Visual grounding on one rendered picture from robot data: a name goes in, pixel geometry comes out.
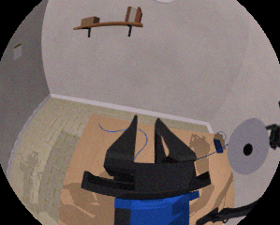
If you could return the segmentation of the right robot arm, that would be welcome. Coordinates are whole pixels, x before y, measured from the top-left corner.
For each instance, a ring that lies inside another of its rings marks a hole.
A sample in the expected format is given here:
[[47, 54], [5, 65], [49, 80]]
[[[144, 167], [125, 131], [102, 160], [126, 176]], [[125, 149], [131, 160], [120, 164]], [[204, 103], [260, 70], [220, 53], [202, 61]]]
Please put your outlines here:
[[[218, 207], [216, 207], [212, 212], [210, 212], [206, 216], [198, 219], [196, 221], [196, 225], [204, 225], [205, 223], [207, 223], [209, 221], [212, 221], [213, 223], [215, 223], [216, 221], [224, 221], [224, 220], [230, 219], [230, 218], [235, 218], [235, 217], [239, 218], [239, 217], [246, 216], [254, 208], [254, 206], [257, 204], [257, 202], [260, 200], [260, 198], [258, 198], [257, 201], [252, 202], [252, 203], [242, 206], [242, 207], [223, 208], [219, 213], [218, 213]], [[215, 214], [215, 213], [218, 213], [218, 214]]]

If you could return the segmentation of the grey disc with black centre hole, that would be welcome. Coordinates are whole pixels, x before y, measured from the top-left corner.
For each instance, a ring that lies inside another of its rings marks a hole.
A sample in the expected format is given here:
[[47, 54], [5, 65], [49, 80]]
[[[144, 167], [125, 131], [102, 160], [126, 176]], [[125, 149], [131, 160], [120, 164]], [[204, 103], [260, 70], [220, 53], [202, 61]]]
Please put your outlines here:
[[270, 148], [265, 127], [261, 120], [249, 118], [232, 132], [228, 141], [228, 163], [236, 173], [254, 173], [264, 163]]

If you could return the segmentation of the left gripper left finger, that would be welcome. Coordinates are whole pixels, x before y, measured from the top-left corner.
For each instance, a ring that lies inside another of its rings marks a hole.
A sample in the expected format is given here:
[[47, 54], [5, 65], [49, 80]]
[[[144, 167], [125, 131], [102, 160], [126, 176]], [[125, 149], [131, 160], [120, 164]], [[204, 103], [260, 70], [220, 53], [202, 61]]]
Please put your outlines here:
[[105, 158], [134, 161], [138, 116], [135, 115], [128, 129], [109, 147]]

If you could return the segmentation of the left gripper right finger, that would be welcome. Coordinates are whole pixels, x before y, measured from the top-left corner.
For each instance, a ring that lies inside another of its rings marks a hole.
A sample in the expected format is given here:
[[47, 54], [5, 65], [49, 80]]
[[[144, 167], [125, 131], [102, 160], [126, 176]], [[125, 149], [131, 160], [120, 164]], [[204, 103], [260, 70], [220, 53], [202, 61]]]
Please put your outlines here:
[[[166, 156], [162, 138], [169, 149], [168, 156]], [[157, 118], [155, 121], [155, 163], [195, 162], [196, 160], [196, 153], [173, 134], [160, 118]]]

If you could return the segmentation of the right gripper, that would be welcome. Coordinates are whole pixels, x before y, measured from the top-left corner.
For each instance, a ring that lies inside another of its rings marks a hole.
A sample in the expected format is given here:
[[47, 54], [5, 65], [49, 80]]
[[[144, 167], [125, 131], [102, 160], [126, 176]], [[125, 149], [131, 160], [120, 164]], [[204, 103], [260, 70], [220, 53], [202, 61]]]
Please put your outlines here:
[[[270, 147], [274, 150], [276, 149], [276, 147], [280, 147], [280, 139], [279, 139], [279, 137], [280, 137], [280, 125], [278, 126], [278, 125], [274, 124], [274, 125], [269, 125], [265, 128], [267, 130], [268, 129], [272, 130], [271, 135], [270, 135], [271, 138], [269, 137], [270, 138]], [[277, 142], [278, 142], [278, 144], [277, 144]]]

